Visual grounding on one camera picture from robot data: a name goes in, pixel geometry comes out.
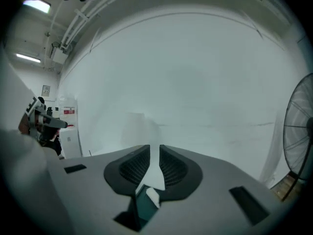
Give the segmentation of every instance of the black fan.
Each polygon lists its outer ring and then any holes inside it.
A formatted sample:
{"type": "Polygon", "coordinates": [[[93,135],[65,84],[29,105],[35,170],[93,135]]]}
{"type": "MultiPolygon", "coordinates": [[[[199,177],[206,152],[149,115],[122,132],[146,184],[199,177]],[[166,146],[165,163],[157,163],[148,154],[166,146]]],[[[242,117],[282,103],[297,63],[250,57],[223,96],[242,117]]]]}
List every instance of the black fan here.
{"type": "Polygon", "coordinates": [[[305,76],[291,95],[286,110],[283,139],[286,162],[296,175],[283,198],[285,200],[298,179],[309,178],[313,165],[313,73],[305,76]]]}

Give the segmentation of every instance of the white pipe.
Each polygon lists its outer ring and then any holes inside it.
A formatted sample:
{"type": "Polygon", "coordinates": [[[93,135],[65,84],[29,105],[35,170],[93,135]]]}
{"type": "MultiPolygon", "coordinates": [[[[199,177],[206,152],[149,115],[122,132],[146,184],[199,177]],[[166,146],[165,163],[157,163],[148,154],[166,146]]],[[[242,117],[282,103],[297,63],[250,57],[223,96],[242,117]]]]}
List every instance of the white pipe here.
{"type": "MultiPolygon", "coordinates": [[[[91,20],[95,15],[97,15],[101,10],[103,10],[106,6],[108,6],[110,3],[116,1],[116,0],[111,0],[109,2],[107,2],[108,0],[102,0],[100,1],[96,7],[98,7],[98,9],[95,11],[94,9],[92,9],[88,14],[87,17],[89,18],[89,20],[91,20]]],[[[82,20],[77,27],[74,29],[74,31],[72,32],[72,34],[70,35],[70,37],[68,38],[66,45],[68,46],[72,40],[76,37],[76,35],[79,33],[79,31],[86,25],[86,21],[82,20]]]]}
{"type": "Polygon", "coordinates": [[[48,43],[49,43],[49,38],[50,38],[50,32],[52,32],[52,28],[53,28],[55,19],[56,19],[58,13],[59,13],[59,10],[60,10],[62,4],[63,4],[63,0],[61,0],[61,2],[59,3],[59,6],[58,6],[58,8],[57,8],[57,10],[56,10],[55,13],[54,13],[54,16],[53,16],[53,19],[52,19],[52,22],[51,22],[51,25],[50,25],[50,29],[49,29],[49,32],[48,32],[47,40],[46,40],[46,42],[45,42],[45,61],[44,61],[44,66],[45,66],[46,57],[47,57],[47,50],[48,50],[48,43]]]}
{"type": "MultiPolygon", "coordinates": [[[[95,1],[95,0],[88,0],[88,1],[85,3],[85,5],[81,8],[80,11],[81,11],[81,12],[84,12],[84,11],[90,6],[90,4],[91,4],[92,2],[94,2],[94,1],[95,1]]],[[[77,22],[78,19],[79,19],[79,16],[76,15],[75,18],[74,18],[74,19],[72,20],[72,22],[70,23],[69,27],[67,28],[67,30],[66,30],[66,32],[65,32],[65,34],[64,34],[64,36],[63,36],[63,38],[62,38],[61,45],[64,44],[64,42],[65,42],[65,40],[66,40],[66,38],[67,38],[67,36],[68,36],[70,30],[73,28],[74,24],[77,22]]]]}

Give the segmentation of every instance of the ceiling light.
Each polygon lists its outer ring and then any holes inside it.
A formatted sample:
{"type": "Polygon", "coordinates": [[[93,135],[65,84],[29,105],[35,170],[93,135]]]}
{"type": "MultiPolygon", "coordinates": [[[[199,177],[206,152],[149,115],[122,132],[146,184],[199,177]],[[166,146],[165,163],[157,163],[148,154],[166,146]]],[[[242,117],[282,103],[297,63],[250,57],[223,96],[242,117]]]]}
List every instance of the ceiling light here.
{"type": "Polygon", "coordinates": [[[41,10],[45,13],[48,13],[50,9],[50,4],[41,0],[27,0],[23,4],[41,10]]]}
{"type": "Polygon", "coordinates": [[[16,56],[18,56],[20,58],[24,58],[24,59],[30,60],[30,61],[34,61],[36,63],[40,63],[41,62],[40,59],[24,56],[24,55],[21,55],[21,54],[16,54],[16,56]]]}

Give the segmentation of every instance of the wooden floor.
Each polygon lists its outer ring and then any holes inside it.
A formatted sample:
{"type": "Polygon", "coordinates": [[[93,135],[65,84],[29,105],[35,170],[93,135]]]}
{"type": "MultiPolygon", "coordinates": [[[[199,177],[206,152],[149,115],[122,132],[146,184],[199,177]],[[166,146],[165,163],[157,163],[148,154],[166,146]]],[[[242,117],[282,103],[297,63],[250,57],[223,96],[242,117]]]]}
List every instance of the wooden floor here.
{"type": "MultiPolygon", "coordinates": [[[[275,185],[271,190],[275,193],[275,195],[282,200],[282,198],[286,195],[287,191],[290,189],[290,186],[293,184],[294,178],[290,175],[287,175],[283,178],[282,181],[280,181],[277,185],[275,185]]],[[[289,196],[286,198],[285,201],[289,201],[291,199],[296,198],[299,196],[301,190],[303,188],[303,185],[300,182],[297,182],[297,184],[292,189],[289,196]]]]}

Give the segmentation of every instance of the black rectangular slot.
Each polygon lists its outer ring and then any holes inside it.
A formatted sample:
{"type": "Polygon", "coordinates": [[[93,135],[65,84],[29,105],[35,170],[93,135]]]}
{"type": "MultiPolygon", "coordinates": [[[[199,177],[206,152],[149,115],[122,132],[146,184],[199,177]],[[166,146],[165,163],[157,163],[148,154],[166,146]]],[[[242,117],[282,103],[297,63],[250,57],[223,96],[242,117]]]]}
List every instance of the black rectangular slot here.
{"type": "Polygon", "coordinates": [[[229,192],[252,225],[256,225],[269,215],[269,213],[243,186],[230,189],[229,192]]]}
{"type": "Polygon", "coordinates": [[[69,173],[76,172],[76,171],[86,169],[86,168],[87,168],[86,166],[84,166],[82,164],[78,164],[78,165],[66,167],[66,168],[64,168],[64,170],[67,174],[69,174],[69,173]]]}

